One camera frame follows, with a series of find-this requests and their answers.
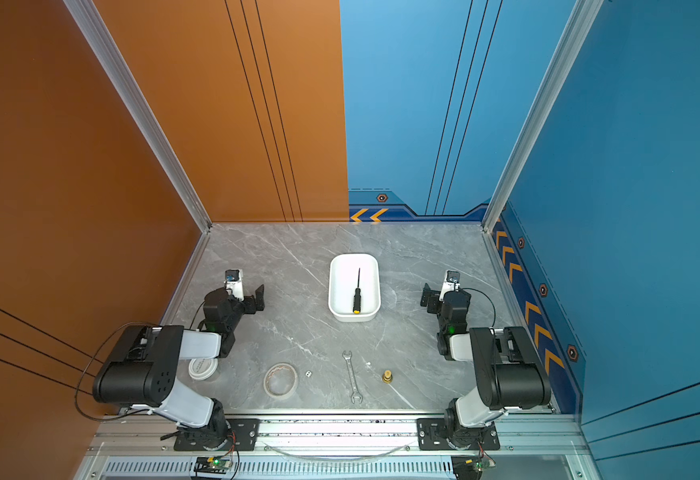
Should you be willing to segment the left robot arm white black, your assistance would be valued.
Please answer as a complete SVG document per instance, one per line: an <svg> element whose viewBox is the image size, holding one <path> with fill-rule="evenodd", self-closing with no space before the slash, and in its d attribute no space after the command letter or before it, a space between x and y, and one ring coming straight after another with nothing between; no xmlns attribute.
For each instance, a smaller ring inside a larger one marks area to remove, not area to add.
<svg viewBox="0 0 700 480"><path fill-rule="evenodd" d="M207 294L199 330L181 325L129 325L113 347L93 383L93 397L102 404L133 407L176 424L173 436L180 450L252 449L258 424L237 430L223 404L204 396L177 378L182 360L220 360L235 344L235 329L245 315L265 309L265 287L237 298L227 288Z"/></svg>

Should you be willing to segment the black yellow screwdriver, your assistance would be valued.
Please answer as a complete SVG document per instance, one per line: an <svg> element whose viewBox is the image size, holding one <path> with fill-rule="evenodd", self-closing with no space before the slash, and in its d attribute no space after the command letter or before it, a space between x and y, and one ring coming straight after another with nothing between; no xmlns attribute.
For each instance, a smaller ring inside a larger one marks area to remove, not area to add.
<svg viewBox="0 0 700 480"><path fill-rule="evenodd" d="M359 315L362 309L361 268L358 269L356 288L354 290L352 312Z"/></svg>

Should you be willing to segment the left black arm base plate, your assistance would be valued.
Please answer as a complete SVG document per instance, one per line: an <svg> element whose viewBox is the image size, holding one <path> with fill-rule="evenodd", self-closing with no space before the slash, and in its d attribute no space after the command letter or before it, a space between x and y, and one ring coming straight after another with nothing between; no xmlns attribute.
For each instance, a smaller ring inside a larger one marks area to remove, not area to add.
<svg viewBox="0 0 700 480"><path fill-rule="evenodd" d="M259 436L259 418L227 419L226 434L212 435L201 433L199 429L178 431L174 450L179 452L228 452L231 449L242 452L253 451Z"/></svg>

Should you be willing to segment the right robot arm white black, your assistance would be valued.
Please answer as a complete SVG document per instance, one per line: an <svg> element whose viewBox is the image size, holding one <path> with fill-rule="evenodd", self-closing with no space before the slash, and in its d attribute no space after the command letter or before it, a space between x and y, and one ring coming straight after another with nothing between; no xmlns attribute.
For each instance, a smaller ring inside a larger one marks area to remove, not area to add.
<svg viewBox="0 0 700 480"><path fill-rule="evenodd" d="M474 371L474 386L452 399L442 418L417 420L425 451L497 451L497 422L551 401L549 376L526 329L470 327L471 299L471 292L456 284L441 291L423 287L420 304L438 320L439 353L448 361L470 363Z"/></svg>

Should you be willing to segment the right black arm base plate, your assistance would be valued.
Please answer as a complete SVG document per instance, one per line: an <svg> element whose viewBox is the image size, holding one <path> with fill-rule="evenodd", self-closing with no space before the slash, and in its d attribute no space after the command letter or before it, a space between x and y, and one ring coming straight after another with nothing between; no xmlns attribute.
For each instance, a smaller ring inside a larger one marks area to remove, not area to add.
<svg viewBox="0 0 700 480"><path fill-rule="evenodd" d="M450 427L442 417L419 418L416 424L419 448L423 451L498 451L501 448L494 424L488 427L467 428L456 423Z"/></svg>

